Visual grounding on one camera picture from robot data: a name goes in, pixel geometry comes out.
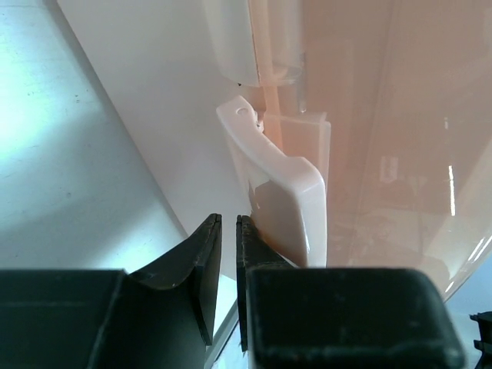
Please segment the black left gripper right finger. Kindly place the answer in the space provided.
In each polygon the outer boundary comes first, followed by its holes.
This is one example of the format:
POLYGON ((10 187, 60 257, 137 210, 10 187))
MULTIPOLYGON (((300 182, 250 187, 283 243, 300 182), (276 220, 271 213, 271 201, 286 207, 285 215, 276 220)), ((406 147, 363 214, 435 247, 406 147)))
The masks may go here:
POLYGON ((462 368, 441 296, 407 268, 296 268, 236 223, 241 348, 252 368, 462 368))

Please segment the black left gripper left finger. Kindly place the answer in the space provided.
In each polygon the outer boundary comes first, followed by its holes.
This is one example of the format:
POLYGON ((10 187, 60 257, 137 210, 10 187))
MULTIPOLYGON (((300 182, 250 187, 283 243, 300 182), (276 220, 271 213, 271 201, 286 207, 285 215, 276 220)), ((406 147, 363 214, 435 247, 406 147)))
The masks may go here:
POLYGON ((1 272, 3 368, 202 368, 214 334, 222 220, 143 268, 1 272))

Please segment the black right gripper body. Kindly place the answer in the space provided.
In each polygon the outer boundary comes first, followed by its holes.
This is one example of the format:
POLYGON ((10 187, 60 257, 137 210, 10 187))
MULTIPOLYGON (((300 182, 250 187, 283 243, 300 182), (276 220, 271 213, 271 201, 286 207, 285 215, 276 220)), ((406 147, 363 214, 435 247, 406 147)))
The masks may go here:
POLYGON ((476 369, 492 367, 492 312, 471 314, 470 319, 478 324, 480 339, 474 340, 474 347, 481 352, 476 369))

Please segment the pink plastic toolbox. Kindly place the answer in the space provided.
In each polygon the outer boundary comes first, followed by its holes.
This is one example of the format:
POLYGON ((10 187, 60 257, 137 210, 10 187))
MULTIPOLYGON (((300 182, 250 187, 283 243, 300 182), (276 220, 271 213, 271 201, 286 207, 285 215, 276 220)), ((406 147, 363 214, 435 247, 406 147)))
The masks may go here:
POLYGON ((491 254, 489 1, 61 1, 178 220, 265 219, 228 104, 317 166, 327 262, 424 271, 452 298, 491 254))

